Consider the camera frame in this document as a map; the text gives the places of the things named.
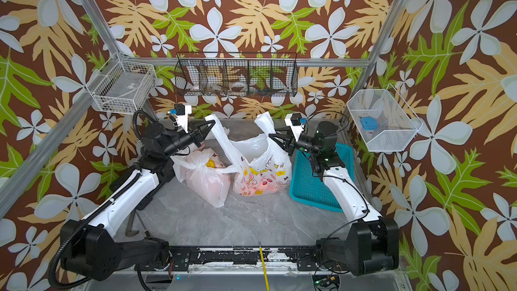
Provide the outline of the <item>teal plastic basket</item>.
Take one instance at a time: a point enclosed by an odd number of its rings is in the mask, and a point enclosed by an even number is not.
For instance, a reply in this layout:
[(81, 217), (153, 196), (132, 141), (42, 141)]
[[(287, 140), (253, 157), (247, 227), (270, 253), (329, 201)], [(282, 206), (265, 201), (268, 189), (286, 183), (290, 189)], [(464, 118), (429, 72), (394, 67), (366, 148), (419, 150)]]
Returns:
[(307, 156), (308, 153), (301, 150), (296, 151), (289, 195), (294, 201), (308, 206), (342, 212), (343, 210), (331, 190), (319, 178), (313, 176)]

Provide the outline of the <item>printed white plastic bag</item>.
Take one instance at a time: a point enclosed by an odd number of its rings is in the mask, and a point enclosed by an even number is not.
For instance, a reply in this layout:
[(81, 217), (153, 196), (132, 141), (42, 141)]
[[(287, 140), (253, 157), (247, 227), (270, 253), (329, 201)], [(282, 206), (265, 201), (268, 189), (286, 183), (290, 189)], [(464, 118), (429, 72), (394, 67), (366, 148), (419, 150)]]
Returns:
[(152, 132), (150, 135), (153, 141), (157, 142), (161, 147), (167, 147), (174, 136), (174, 132), (165, 128), (160, 122), (152, 123)]

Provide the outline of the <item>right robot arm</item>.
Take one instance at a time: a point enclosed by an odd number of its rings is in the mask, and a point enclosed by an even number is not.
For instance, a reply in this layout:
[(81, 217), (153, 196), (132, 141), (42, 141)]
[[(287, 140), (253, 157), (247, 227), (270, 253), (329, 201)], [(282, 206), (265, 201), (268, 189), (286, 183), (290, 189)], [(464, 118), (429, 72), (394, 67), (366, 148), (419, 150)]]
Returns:
[(276, 129), (269, 137), (288, 155), (299, 151), (308, 157), (312, 176), (330, 190), (347, 218), (346, 239), (330, 234), (316, 242), (318, 266), (354, 276), (397, 269), (399, 228), (394, 220), (383, 218), (353, 182), (336, 151), (338, 126), (322, 121), (315, 134), (308, 136), (307, 122), (300, 113), (289, 114), (285, 118), (286, 126)]

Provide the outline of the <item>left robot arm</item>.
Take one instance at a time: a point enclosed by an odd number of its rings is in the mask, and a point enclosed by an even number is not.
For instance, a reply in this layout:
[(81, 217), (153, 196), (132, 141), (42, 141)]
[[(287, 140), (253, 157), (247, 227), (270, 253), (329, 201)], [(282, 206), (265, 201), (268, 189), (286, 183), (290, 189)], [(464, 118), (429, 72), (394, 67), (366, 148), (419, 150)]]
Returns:
[(106, 280), (130, 267), (140, 274), (145, 266), (169, 265), (170, 246), (163, 239), (148, 234), (141, 241), (114, 241), (125, 219), (174, 178), (173, 158), (183, 156), (191, 145), (201, 147), (215, 125), (214, 120), (189, 125), (187, 105), (179, 105), (168, 114), (175, 119), (173, 129), (165, 128), (144, 110), (133, 113), (133, 131), (143, 145), (141, 158), (118, 178), (116, 190), (100, 206), (63, 226), (61, 245), (48, 266), (51, 287), (68, 290), (90, 280)]

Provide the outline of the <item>blue object in basket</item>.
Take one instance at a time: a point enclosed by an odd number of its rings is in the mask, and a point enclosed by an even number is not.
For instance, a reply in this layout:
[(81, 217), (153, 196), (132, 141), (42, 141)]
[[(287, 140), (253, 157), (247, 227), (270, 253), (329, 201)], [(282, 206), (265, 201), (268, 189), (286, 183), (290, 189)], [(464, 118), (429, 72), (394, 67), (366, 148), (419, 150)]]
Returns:
[(360, 123), (361, 123), (363, 129), (366, 131), (375, 131), (378, 129), (378, 122), (375, 118), (362, 117), (360, 119)]

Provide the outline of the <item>yellow stick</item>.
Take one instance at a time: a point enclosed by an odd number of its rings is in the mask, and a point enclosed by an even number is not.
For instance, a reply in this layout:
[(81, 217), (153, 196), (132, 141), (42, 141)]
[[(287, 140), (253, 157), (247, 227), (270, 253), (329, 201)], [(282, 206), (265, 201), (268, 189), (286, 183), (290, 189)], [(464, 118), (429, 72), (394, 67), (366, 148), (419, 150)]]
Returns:
[(266, 269), (266, 265), (265, 265), (265, 256), (263, 253), (263, 248), (260, 244), (258, 247), (259, 247), (258, 249), (259, 249), (259, 254), (260, 254), (260, 258), (261, 258), (261, 266), (263, 269), (263, 276), (264, 276), (264, 280), (265, 280), (265, 288), (266, 288), (266, 291), (270, 291), (269, 279), (267, 276), (267, 269)]

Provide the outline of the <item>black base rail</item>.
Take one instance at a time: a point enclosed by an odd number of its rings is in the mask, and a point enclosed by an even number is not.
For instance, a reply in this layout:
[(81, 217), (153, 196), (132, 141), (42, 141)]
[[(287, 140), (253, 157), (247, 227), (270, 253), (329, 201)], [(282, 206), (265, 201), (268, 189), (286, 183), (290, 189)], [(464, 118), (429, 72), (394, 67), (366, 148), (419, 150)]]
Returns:
[(145, 264), (145, 271), (187, 272), (196, 269), (272, 269), (288, 272), (346, 273), (345, 265), (323, 257), (314, 246), (170, 247), (156, 263)]

